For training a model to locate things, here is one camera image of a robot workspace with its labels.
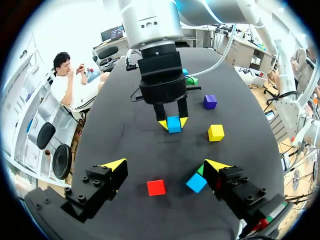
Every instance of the black chair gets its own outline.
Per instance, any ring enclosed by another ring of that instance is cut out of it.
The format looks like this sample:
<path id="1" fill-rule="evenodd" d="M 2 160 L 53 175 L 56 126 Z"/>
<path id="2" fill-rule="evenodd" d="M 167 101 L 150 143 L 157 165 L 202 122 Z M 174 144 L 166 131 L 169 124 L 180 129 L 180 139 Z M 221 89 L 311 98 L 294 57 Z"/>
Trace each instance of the black chair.
<path id="1" fill-rule="evenodd" d="M 40 129 L 38 137 L 36 139 L 36 145 L 38 146 L 38 148 L 41 150 L 45 149 L 52 137 L 54 137 L 55 132 L 56 128 L 50 122 L 46 122 Z M 72 172 L 70 172 L 71 164 L 71 149 L 68 145 L 60 142 L 60 145 L 54 152 L 52 161 L 52 170 L 55 177 L 57 179 L 64 180 L 66 179 L 68 174 L 72 175 Z"/>
<path id="2" fill-rule="evenodd" d="M 112 69 L 116 66 L 118 61 L 113 57 L 114 54 L 118 52 L 119 48 L 117 46 L 110 46 L 104 50 L 102 50 L 98 56 L 93 56 L 92 59 L 95 63 L 102 67 L 102 71 L 104 73 L 111 72 Z"/>

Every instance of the teal block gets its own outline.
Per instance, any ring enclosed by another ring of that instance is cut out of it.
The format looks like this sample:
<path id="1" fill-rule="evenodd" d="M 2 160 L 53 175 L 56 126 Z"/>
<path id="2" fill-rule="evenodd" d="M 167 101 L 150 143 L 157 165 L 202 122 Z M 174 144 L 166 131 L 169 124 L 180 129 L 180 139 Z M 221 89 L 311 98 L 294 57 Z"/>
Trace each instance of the teal block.
<path id="1" fill-rule="evenodd" d="M 204 188 L 207 184 L 207 181 L 200 176 L 198 173 L 195 173 L 189 181 L 186 182 L 186 185 L 191 188 L 197 194 Z"/>
<path id="2" fill-rule="evenodd" d="M 179 116 L 168 116 L 166 119 L 166 124 L 168 126 L 168 131 L 170 134 L 181 132 Z"/>
<path id="3" fill-rule="evenodd" d="M 188 71 L 187 71 L 187 69 L 182 69 L 182 72 L 183 72 L 183 74 L 185 75 L 185 76 L 187 76 L 188 75 Z"/>

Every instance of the red cube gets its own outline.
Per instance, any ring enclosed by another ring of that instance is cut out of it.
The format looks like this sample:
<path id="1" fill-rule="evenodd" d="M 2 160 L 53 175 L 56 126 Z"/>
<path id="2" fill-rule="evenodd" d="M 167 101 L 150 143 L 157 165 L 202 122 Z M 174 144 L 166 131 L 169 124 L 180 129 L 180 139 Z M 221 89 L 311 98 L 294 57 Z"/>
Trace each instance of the red cube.
<path id="1" fill-rule="evenodd" d="M 163 180 L 147 181 L 149 196 L 166 194 L 165 182 Z"/>

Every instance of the yellow cube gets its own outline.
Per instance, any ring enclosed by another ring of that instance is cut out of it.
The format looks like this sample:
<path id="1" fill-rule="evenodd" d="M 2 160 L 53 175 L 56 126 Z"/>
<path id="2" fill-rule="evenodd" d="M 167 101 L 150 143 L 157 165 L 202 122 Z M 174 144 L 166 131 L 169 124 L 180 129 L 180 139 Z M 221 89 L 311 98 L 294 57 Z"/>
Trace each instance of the yellow cube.
<path id="1" fill-rule="evenodd" d="M 224 138 L 224 127 L 221 124 L 211 125 L 208 130 L 209 141 L 210 142 L 218 142 Z"/>

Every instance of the phone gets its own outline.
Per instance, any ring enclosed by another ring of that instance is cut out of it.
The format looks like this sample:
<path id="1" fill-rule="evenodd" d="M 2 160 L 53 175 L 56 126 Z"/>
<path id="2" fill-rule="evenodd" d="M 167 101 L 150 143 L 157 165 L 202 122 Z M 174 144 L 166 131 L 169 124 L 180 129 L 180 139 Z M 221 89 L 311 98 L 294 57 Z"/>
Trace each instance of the phone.
<path id="1" fill-rule="evenodd" d="M 267 112 L 265 113 L 265 116 L 266 116 L 266 119 L 268 119 L 268 121 L 270 121 L 271 119 L 274 118 L 275 113 L 274 113 L 273 110 L 270 110 L 270 111 L 267 111 Z"/>

